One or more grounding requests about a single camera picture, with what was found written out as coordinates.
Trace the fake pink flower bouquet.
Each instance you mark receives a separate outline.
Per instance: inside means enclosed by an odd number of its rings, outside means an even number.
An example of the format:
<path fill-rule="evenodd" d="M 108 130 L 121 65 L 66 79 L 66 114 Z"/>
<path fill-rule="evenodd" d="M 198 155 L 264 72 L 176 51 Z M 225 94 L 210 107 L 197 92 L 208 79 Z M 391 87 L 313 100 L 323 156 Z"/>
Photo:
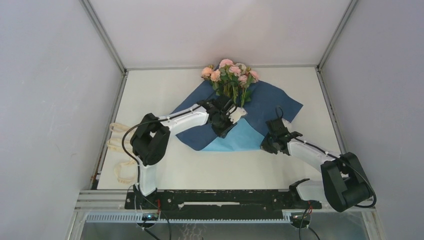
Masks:
<path fill-rule="evenodd" d="M 208 65 L 201 70 L 201 78 L 212 86 L 215 96 L 226 96 L 243 107 L 251 101 L 251 86 L 259 82 L 259 75 L 243 63 L 223 59 L 217 66 Z"/>

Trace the blue wrapping paper sheet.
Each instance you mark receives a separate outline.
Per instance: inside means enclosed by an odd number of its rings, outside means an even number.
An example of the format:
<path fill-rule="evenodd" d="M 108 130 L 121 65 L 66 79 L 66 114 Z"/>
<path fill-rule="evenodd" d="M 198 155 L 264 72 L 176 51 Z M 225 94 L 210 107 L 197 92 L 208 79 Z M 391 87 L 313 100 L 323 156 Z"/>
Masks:
<path fill-rule="evenodd" d="M 247 115 L 237 122 L 226 137 L 218 137 L 208 123 L 178 133 L 176 137 L 195 151 L 255 151 L 260 149 L 268 132 L 266 121 L 276 117 L 276 107 L 282 108 L 282 117 L 288 122 L 292 122 L 303 107 L 282 89 L 267 82 L 259 81 L 248 89 L 251 100 L 243 106 Z"/>

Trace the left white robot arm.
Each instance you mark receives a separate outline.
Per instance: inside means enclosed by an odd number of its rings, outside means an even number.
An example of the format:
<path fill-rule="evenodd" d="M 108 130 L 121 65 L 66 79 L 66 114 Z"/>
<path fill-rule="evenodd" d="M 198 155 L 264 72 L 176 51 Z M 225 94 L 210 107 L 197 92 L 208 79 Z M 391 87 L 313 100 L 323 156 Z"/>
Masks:
<path fill-rule="evenodd" d="M 149 209 L 156 203 L 157 164 L 165 156 L 170 136 L 209 124 L 217 137 L 225 138 L 246 115 L 244 108 L 226 96 L 200 100 L 187 109 L 169 115 L 146 114 L 139 124 L 130 128 L 134 133 L 129 141 L 132 151 L 128 155 L 138 165 L 133 186 L 134 191 L 139 192 L 136 199 L 138 204 Z"/>

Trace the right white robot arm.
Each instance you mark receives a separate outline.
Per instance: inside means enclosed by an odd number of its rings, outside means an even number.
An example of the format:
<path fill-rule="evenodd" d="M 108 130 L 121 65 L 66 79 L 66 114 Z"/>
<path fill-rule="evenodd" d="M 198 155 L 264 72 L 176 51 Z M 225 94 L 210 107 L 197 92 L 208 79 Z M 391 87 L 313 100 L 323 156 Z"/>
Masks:
<path fill-rule="evenodd" d="M 289 186 L 289 203 L 302 208 L 308 201 L 328 203 L 341 213 L 351 207 L 373 208 L 377 195 L 358 157 L 352 152 L 336 153 L 306 140 L 301 133 L 289 131 L 281 118 L 268 120 L 260 149 L 295 157 L 321 174 L 321 180 L 305 178 Z"/>

